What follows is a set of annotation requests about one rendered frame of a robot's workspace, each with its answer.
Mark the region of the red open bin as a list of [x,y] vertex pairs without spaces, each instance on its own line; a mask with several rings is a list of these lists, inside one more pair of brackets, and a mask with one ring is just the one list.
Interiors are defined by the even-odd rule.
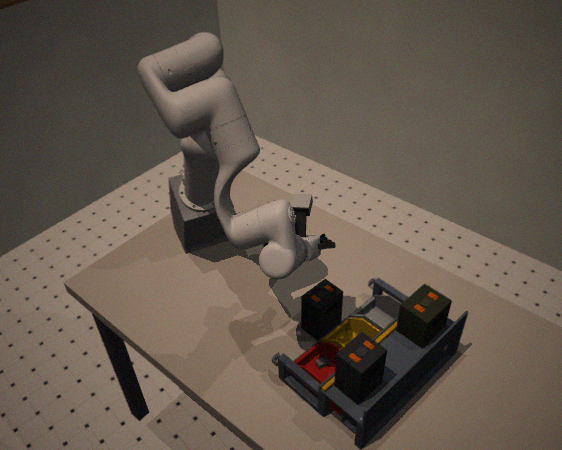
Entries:
[[[340,348],[338,348],[333,343],[317,342],[312,348],[310,348],[294,362],[299,365],[304,371],[306,371],[311,377],[313,377],[318,383],[321,384],[332,373],[335,372],[336,353],[339,351]],[[315,360],[323,356],[328,357],[328,359],[330,360],[330,364],[319,369],[315,364]],[[329,407],[332,408],[340,416],[344,412],[331,400]]]

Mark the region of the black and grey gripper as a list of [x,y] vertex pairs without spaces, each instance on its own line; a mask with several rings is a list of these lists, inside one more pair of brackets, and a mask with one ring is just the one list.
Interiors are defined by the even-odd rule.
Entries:
[[335,242],[332,242],[332,240],[326,238],[325,234],[322,234],[320,237],[306,235],[306,237],[300,238],[303,239],[307,246],[307,257],[304,262],[311,261],[319,257],[321,255],[322,249],[335,248]]

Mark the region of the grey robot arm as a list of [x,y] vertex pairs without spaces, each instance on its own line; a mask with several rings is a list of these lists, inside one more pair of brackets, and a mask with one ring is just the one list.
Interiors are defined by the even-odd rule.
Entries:
[[261,270],[272,279],[286,278],[307,257],[300,237],[306,237],[312,194],[294,194],[291,204],[280,199],[236,214],[231,184],[260,147],[234,84],[220,69],[221,41],[208,32],[191,38],[138,64],[145,91],[166,127],[181,139],[180,199],[195,211],[215,208],[237,249],[268,243],[259,256]]

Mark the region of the yellow flat bar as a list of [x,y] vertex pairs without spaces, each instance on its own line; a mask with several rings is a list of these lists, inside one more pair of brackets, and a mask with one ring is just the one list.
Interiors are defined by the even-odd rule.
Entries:
[[[397,321],[388,328],[381,336],[379,336],[375,341],[380,344],[387,336],[389,336],[397,327]],[[334,385],[335,376],[329,380],[323,387],[322,391],[326,392],[332,385]]]

